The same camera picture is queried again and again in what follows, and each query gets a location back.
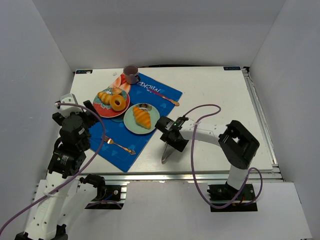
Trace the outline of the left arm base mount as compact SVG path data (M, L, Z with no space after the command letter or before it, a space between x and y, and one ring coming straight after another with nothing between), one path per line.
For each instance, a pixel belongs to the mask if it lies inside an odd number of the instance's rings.
M124 206L126 193L126 185L106 183L97 191L97 196L87 204L85 209L120 210Z

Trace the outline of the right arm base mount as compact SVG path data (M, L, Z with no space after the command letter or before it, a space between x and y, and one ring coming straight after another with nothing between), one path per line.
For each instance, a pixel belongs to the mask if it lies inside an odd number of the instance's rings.
M210 184L207 189L209 200L213 205L223 206L227 204L237 193L237 190L227 189L226 184ZM256 193L252 184L246 184L238 197L226 208L215 209L210 207L212 213L240 213L257 212L257 203L253 201Z

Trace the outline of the metal tongs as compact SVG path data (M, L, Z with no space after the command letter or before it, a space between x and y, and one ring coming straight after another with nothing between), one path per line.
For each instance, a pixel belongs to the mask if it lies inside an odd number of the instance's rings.
M171 145L169 145L168 143L165 144L165 148L161 157L161 163L164 165L167 160L168 157L174 153L176 151L176 149L174 147L172 147Z

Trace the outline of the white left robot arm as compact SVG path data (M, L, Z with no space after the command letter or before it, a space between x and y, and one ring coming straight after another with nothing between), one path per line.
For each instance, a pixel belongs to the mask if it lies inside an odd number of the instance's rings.
M61 99L55 103L58 112L52 119L61 127L47 168L43 196L34 201L36 212L17 240L66 240L71 222L90 201L102 195L105 179L96 174L80 178L80 190L75 199L65 204L72 181L85 169L85 152L90 149L89 129L102 119L86 100Z

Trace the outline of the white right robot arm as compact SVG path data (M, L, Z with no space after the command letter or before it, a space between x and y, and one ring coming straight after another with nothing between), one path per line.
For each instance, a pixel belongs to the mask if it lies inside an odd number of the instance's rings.
M230 193L243 190L251 162L260 147L259 141L237 120L226 125L201 123L186 116L172 120L160 117L155 128L160 139L172 149L183 152L188 142L200 141L221 147L230 163L225 188Z

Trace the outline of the long bread roll front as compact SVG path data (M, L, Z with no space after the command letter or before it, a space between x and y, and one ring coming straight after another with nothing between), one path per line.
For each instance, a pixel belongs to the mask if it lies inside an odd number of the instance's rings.
M134 115L135 122L139 126L145 128L145 129L148 129L148 130L151 129L151 125L152 125L151 117L147 111L135 106L135 107L133 107L132 112Z

